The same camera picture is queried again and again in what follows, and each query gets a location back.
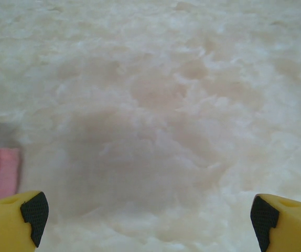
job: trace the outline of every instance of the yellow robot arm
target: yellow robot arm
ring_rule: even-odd
[[[251,221],[261,252],[301,252],[301,202],[257,194]]]
[[[48,202],[40,191],[0,199],[0,252],[33,252],[48,219]]]

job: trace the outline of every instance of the black rubber tip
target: black rubber tip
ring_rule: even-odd
[[[30,223],[31,225],[30,237],[38,248],[49,214],[48,201],[45,194],[40,192],[29,201],[23,203],[20,211],[25,223]]]
[[[270,245],[270,230],[275,228],[280,212],[257,196],[251,209],[251,221],[259,242],[261,252],[266,252]]]

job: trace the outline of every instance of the hole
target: hole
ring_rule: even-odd
[[[14,202],[16,202],[18,199],[17,198],[10,198],[10,199],[5,199],[2,201],[2,204],[12,204]]]
[[[287,206],[287,207],[299,207],[300,204],[296,202],[291,202],[287,200],[280,200],[279,201],[282,205]]]

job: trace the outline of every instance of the white fluffy fiber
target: white fluffy fiber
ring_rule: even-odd
[[[301,1],[0,0],[0,122],[39,252],[258,252],[301,201]]]

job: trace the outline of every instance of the yellow plastic part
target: yellow plastic part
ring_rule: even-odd
[[[251,220],[262,252],[301,252],[301,202],[257,194]]]
[[[32,203],[34,197],[43,193],[40,191],[30,191],[26,193],[16,194],[11,197],[0,199],[0,252],[33,252],[36,245],[31,238],[32,225],[26,223],[24,220],[24,209],[20,209],[25,203]],[[41,221],[42,214],[37,212],[37,204],[31,205],[32,208],[28,210],[27,216],[32,219],[39,219]],[[43,219],[48,217],[48,204],[44,206],[46,214]],[[40,222],[45,227],[46,221]]]

